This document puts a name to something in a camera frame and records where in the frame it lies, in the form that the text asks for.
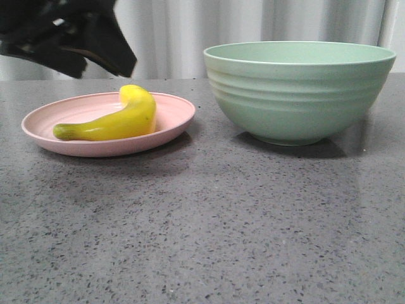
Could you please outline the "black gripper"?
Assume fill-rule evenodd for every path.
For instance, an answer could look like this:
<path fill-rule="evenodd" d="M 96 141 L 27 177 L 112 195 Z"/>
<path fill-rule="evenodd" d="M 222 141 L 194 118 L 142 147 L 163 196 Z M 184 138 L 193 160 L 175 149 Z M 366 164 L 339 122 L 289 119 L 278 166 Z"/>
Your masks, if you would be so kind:
<path fill-rule="evenodd" d="M 120 30 L 114 5 L 114 1 L 1 1 L 1 54 L 76 79 L 87 68 L 85 58 L 113 75 L 131 77 L 137 58 Z M 63 46 L 45 40 L 59 34 L 68 34 Z"/>

